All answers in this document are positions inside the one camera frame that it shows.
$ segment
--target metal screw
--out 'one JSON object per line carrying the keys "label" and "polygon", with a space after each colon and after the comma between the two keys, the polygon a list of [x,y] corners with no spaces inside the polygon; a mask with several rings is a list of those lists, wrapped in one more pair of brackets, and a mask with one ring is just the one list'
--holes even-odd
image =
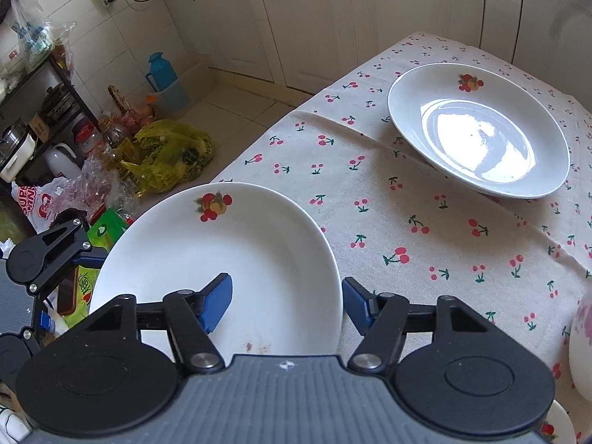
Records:
{"label": "metal screw", "polygon": [[218,365],[219,362],[220,358],[209,352],[199,352],[199,354],[194,354],[193,357],[191,357],[191,363],[195,367],[200,367],[201,369],[211,369]]}
{"label": "metal screw", "polygon": [[353,358],[353,363],[360,369],[376,369],[383,360],[376,354],[358,354]]}

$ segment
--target plate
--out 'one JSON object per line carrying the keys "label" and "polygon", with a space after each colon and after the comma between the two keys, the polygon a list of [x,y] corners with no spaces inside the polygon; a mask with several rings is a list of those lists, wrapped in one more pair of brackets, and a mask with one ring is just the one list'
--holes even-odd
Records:
{"label": "plate", "polygon": [[557,401],[553,401],[547,417],[539,427],[539,432],[553,444],[576,444],[574,425]]}
{"label": "plate", "polygon": [[[90,310],[121,293],[155,302],[201,290],[221,272],[233,297],[209,336],[226,363],[234,354],[336,352],[343,301],[333,252],[304,210],[257,185],[201,185],[148,210],[109,253]],[[172,358],[165,331],[142,331],[142,341]]]}
{"label": "plate", "polygon": [[479,192],[538,198],[567,178],[569,149],[553,116],[490,71],[455,63],[413,68],[393,83],[388,109],[423,157]]}

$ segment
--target white cup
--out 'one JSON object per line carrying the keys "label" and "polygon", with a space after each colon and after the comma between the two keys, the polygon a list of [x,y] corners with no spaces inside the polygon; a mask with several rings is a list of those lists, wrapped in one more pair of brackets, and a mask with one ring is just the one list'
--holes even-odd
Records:
{"label": "white cup", "polygon": [[571,323],[569,368],[575,388],[592,401],[592,290],[579,302]]}

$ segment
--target plate rim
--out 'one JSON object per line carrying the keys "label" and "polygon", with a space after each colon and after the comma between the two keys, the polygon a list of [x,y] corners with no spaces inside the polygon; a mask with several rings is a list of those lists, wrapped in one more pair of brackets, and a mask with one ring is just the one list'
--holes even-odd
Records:
{"label": "plate rim", "polygon": [[[423,68],[423,67],[432,67],[432,66],[442,66],[442,65],[449,65],[449,66],[454,66],[454,67],[465,67],[465,68],[471,68],[474,70],[478,70],[479,72],[485,72],[485,73],[489,73],[491,75],[494,75],[498,78],[501,78],[509,83],[511,83],[512,85],[514,85],[516,88],[518,88],[520,91],[522,91],[523,93],[526,93],[526,95],[528,97],[530,97],[532,100],[534,100],[534,102],[536,102],[546,113],[547,115],[549,115],[549,117],[551,118],[551,120],[555,123],[555,125],[557,126],[557,128],[559,129],[559,132],[561,134],[561,136],[563,137],[563,143],[565,145],[565,154],[567,156],[567,165],[566,165],[566,169],[565,169],[565,175],[563,176],[563,179],[561,180],[561,182],[559,182],[551,191],[545,192],[543,194],[531,194],[531,195],[516,195],[515,193],[511,193],[511,192],[503,192],[503,191],[495,191],[495,190],[491,190],[488,188],[484,188],[483,186],[480,186],[478,184],[475,184],[473,181],[470,181],[466,176],[464,176],[462,173],[460,172],[455,172],[454,169],[448,169],[444,166],[442,166],[442,163],[440,163],[440,161],[434,159],[433,157],[431,157],[430,155],[425,154],[423,151],[421,151],[421,149],[417,148],[405,135],[404,132],[402,132],[401,128],[397,125],[397,122],[395,120],[395,117],[393,117],[393,113],[391,112],[391,99],[394,99],[393,97],[393,88],[395,88],[395,85],[400,83],[403,80],[403,77],[405,75],[407,75],[408,73],[411,73],[415,70],[418,70],[419,68]],[[464,63],[453,63],[453,62],[435,62],[435,63],[426,63],[425,65],[419,65],[417,67],[414,68],[410,68],[409,70],[405,71],[404,73],[402,73],[401,75],[398,76],[398,78],[393,82],[393,84],[391,85],[391,88],[388,91],[388,97],[387,97],[387,106],[388,106],[388,112],[389,115],[391,116],[391,120],[393,121],[393,125],[395,126],[395,128],[399,131],[399,133],[403,136],[403,138],[407,141],[407,143],[409,145],[411,145],[423,158],[425,158],[429,163],[435,165],[437,167],[437,170],[440,170],[441,172],[446,173],[447,175],[451,175],[454,178],[462,181],[462,183],[464,185],[467,185],[468,187],[472,188],[475,191],[478,192],[485,192],[488,195],[495,195],[498,197],[507,197],[507,198],[515,198],[515,199],[536,199],[536,198],[542,198],[545,197],[547,195],[550,195],[554,192],[556,192],[558,189],[561,188],[561,186],[563,185],[564,181],[567,179],[567,177],[569,176],[569,162],[571,161],[570,157],[569,157],[569,146],[567,144],[567,140],[565,138],[565,134],[563,133],[563,130],[561,129],[561,126],[559,125],[559,123],[557,122],[557,120],[555,120],[555,117],[553,117],[553,115],[551,114],[551,112],[539,101],[537,100],[534,96],[532,96],[528,91],[526,91],[524,88],[522,88],[521,86],[519,86],[517,83],[511,81],[509,78],[504,77],[503,75],[498,75],[497,73],[491,71],[491,70],[487,70],[485,68],[480,68],[480,67],[476,67],[474,65],[466,65]]]}
{"label": "plate rim", "polygon": [[[277,192],[277,191],[270,189],[268,187],[264,187],[263,185],[250,184],[248,182],[209,182],[207,184],[196,185],[195,187],[190,187],[190,188],[182,190],[174,195],[168,196],[167,198],[161,200],[156,205],[154,205],[153,207],[148,209],[142,215],[140,215],[140,217],[138,217],[138,219],[134,223],[139,222],[144,217],[144,215],[147,215],[149,212],[152,212],[154,209],[156,209],[159,205],[163,204],[167,200],[169,200],[169,199],[181,200],[183,198],[182,197],[183,195],[185,195],[185,197],[187,197],[189,194],[195,193],[196,189],[203,188],[206,186],[216,186],[218,188],[228,187],[228,186],[229,187],[235,186],[235,187],[251,188],[251,189],[254,188],[258,191],[269,192],[271,194],[275,194],[277,197],[279,197],[280,200],[284,201],[289,207],[293,208],[295,211],[300,213],[304,217],[305,220],[307,220],[311,224],[313,224],[313,228],[315,229],[315,233],[319,237],[321,237],[320,244],[323,247],[325,247],[326,250],[329,251],[329,257],[330,257],[329,271],[336,280],[336,289],[335,290],[337,293],[337,308],[336,308],[337,312],[336,312],[336,317],[334,319],[333,328],[330,329],[330,331],[331,331],[330,334],[331,334],[332,340],[334,341],[334,353],[337,352],[337,348],[339,346],[339,341],[340,341],[340,337],[341,337],[341,328],[343,325],[343,292],[342,292],[342,285],[341,285],[341,277],[339,274],[339,267],[337,266],[337,260],[335,259],[335,254],[333,253],[333,249],[331,248],[331,245],[329,244],[327,237],[325,237],[325,234],[323,234],[319,225],[309,215],[309,213],[306,210],[304,210],[304,208],[302,208],[300,205],[298,205],[296,202],[294,202],[288,196],[281,194],[280,192]],[[95,288],[97,286],[97,283],[99,283],[100,275],[101,275],[101,273],[99,272],[99,275],[97,277],[97,281],[95,283]],[[98,309],[100,309],[102,307],[102,306],[99,306],[99,307],[91,310],[92,303],[93,303],[93,300],[91,298],[91,305],[89,306],[89,314],[96,312]]]}

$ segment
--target tablecloth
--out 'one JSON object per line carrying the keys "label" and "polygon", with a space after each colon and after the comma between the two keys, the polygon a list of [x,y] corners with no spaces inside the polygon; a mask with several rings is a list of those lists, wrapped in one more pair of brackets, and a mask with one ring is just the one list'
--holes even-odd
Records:
{"label": "tablecloth", "polygon": [[[393,81],[418,65],[458,62],[502,75],[542,102],[571,154],[563,187],[532,200],[483,196],[417,154],[389,116]],[[574,388],[568,344],[592,285],[592,117],[573,98],[478,48],[415,33],[282,118],[218,176],[297,202],[324,232],[342,277],[412,303],[451,294],[543,359],[581,443],[592,403]],[[343,322],[339,353],[361,337]],[[408,339],[405,352],[429,337]]]}

